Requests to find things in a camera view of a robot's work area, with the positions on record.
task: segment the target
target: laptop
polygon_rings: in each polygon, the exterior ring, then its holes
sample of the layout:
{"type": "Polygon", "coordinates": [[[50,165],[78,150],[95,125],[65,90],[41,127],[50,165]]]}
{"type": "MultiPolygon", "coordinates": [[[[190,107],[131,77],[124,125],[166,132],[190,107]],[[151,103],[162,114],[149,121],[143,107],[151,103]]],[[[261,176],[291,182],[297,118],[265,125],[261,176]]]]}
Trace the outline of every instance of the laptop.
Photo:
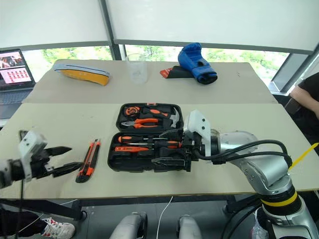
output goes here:
{"type": "Polygon", "coordinates": [[[0,51],[0,119],[11,118],[34,85],[21,50],[0,51]]]}

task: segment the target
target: black shirt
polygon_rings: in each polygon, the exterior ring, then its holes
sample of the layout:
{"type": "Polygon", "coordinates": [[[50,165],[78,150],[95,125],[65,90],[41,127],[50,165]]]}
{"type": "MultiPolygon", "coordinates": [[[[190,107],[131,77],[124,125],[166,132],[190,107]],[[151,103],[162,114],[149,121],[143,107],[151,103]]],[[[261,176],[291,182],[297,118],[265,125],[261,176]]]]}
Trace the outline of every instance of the black shirt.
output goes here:
{"type": "MultiPolygon", "coordinates": [[[[299,85],[300,88],[308,91],[312,98],[319,102],[319,72],[306,78],[299,85]]],[[[314,112],[302,107],[298,112],[307,124],[308,130],[312,130],[312,134],[319,134],[319,120],[314,112]]]]}

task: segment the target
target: yellow object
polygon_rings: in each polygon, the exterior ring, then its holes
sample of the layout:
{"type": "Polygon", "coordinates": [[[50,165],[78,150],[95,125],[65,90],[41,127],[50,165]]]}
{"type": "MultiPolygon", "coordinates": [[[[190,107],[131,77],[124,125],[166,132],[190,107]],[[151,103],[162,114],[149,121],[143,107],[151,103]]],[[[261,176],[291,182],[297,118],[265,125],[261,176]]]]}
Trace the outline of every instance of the yellow object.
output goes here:
{"type": "Polygon", "coordinates": [[[314,143],[309,149],[307,149],[299,158],[297,158],[293,164],[291,165],[291,167],[289,168],[289,170],[291,170],[293,167],[295,167],[300,161],[302,161],[304,159],[304,157],[314,148],[316,148],[318,146],[319,143],[314,143]]]}
{"type": "Polygon", "coordinates": [[[278,202],[278,203],[270,203],[270,202],[266,202],[264,200],[261,200],[261,201],[264,204],[271,206],[271,207],[283,207],[283,206],[289,205],[290,203],[293,203],[296,200],[297,196],[298,196],[298,194],[297,194],[297,192],[295,192],[291,198],[284,200],[282,202],[278,202]]]}
{"type": "Polygon", "coordinates": [[[60,70],[64,75],[75,78],[82,81],[92,81],[105,86],[109,82],[109,77],[105,75],[100,75],[96,73],[91,73],[87,71],[79,70],[60,70]]]}

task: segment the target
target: laptop screen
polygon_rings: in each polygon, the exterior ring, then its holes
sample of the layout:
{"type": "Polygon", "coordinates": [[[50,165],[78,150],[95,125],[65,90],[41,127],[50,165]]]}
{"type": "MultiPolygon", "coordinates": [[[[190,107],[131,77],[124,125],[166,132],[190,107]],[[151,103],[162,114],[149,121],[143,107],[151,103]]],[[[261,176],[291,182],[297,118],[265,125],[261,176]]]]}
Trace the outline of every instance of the laptop screen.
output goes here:
{"type": "Polygon", "coordinates": [[[0,91],[30,88],[35,84],[19,49],[0,51],[0,91]]]}

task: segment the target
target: window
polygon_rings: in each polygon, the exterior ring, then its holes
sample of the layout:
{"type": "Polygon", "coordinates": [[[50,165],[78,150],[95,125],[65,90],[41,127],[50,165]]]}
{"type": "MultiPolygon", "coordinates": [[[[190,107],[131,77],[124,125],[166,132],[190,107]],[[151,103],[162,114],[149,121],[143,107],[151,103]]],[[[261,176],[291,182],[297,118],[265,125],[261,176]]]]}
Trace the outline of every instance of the window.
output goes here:
{"type": "Polygon", "coordinates": [[[112,60],[108,46],[41,49],[24,51],[23,55],[36,82],[51,69],[58,59],[112,60]]]}
{"type": "MultiPolygon", "coordinates": [[[[150,61],[177,61],[182,47],[125,45],[127,54],[145,54],[150,61]]],[[[289,53],[236,49],[203,48],[208,62],[248,62],[267,85],[282,66],[289,53]]]]}

